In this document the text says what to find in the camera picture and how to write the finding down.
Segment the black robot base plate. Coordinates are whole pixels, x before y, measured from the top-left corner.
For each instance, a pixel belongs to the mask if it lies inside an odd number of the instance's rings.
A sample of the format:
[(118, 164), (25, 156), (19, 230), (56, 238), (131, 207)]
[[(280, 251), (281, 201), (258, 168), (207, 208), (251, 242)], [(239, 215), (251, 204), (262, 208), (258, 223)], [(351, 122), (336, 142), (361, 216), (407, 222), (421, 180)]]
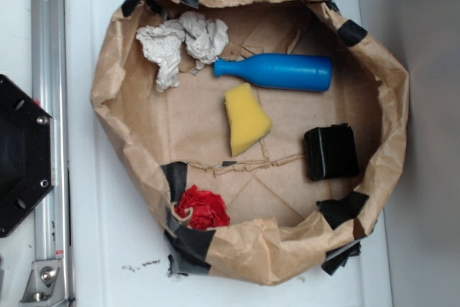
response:
[(8, 237), (52, 189), (52, 117), (1, 76), (1, 237)]

